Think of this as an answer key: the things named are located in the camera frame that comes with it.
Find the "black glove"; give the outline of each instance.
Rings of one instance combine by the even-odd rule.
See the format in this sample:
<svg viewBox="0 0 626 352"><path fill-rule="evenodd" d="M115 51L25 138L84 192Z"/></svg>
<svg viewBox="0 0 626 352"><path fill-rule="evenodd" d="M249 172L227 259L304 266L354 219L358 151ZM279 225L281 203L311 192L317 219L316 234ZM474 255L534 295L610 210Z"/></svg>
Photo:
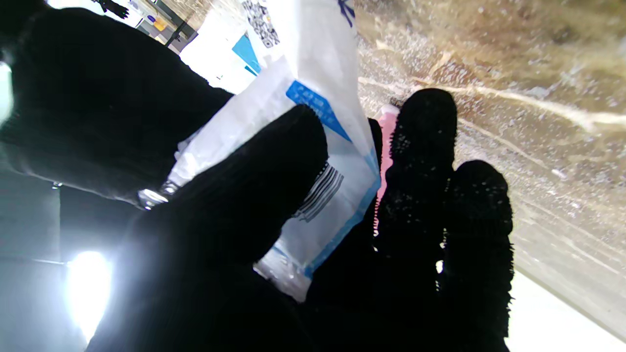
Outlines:
<svg viewBox="0 0 626 352"><path fill-rule="evenodd" d="M144 212L115 262L87 351L312 349L295 302L252 263L305 199L326 148L320 121L297 106Z"/></svg>
<svg viewBox="0 0 626 352"><path fill-rule="evenodd" d="M485 162L453 170L456 114L452 96L437 89L418 91L402 107L377 208L378 235L372 203L315 272L307 295L318 311L333 307L318 319L311 314L314 336L330 336L329 345L507 350L513 278L508 187ZM372 132L380 135L379 127ZM354 329L345 319L332 319L337 311L366 323Z"/></svg>
<svg viewBox="0 0 626 352"><path fill-rule="evenodd" d="M100 4L102 11L109 10L121 19L128 17L128 9L124 6L114 3L113 0L93 0L95 3Z"/></svg>

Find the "white plastic bag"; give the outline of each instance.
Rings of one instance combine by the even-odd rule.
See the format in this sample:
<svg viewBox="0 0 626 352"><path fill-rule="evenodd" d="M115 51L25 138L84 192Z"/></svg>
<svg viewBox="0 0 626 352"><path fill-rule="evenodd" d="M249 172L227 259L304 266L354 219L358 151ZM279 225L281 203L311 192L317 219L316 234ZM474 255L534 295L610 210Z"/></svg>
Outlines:
<svg viewBox="0 0 626 352"><path fill-rule="evenodd" d="M362 220L380 186L371 131L357 96L354 11L343 0L242 4L263 7L256 8L257 14L270 24L250 21L256 28L249 28L255 53L267 67L189 142L169 182L184 185L296 104L315 110L326 132L327 166L272 250L255 266L283 292L303 301L315 269ZM274 31L269 47L267 36L255 38L267 34L263 31Z"/></svg>

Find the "bright light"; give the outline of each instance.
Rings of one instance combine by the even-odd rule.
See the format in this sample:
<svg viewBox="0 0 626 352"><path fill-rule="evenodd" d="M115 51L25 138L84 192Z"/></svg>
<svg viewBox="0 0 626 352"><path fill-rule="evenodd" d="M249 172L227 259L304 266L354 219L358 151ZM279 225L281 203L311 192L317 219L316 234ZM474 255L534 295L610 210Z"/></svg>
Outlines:
<svg viewBox="0 0 626 352"><path fill-rule="evenodd" d="M68 263L68 298L72 317L91 340L105 312L111 289L111 269L102 254L83 252Z"/></svg>

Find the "finger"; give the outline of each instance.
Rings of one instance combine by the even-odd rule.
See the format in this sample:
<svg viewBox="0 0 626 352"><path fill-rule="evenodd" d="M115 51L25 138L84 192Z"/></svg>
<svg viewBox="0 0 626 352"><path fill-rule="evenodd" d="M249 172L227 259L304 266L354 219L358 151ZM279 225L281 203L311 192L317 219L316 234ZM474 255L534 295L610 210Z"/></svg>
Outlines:
<svg viewBox="0 0 626 352"><path fill-rule="evenodd" d="M145 214L134 235L152 238L153 251L185 266L179 272L251 264L278 239L326 159L320 121L297 106Z"/></svg>
<svg viewBox="0 0 626 352"><path fill-rule="evenodd" d="M393 164L386 173L374 246L382 258L380 276L387 281L380 285L380 297L408 310L407 316L426 314L436 297L435 263L441 257L442 203L456 123L449 93L421 90L403 105L391 142Z"/></svg>
<svg viewBox="0 0 626 352"><path fill-rule="evenodd" d="M505 350L513 279L507 191L504 177L480 160L450 180L440 285L445 326L457 336L450 350Z"/></svg>
<svg viewBox="0 0 626 352"><path fill-rule="evenodd" d="M381 164L382 131L376 120L368 119L374 148ZM372 279L373 199L363 220L352 228L326 261L315 271L307 292L308 304L358 307L369 301Z"/></svg>

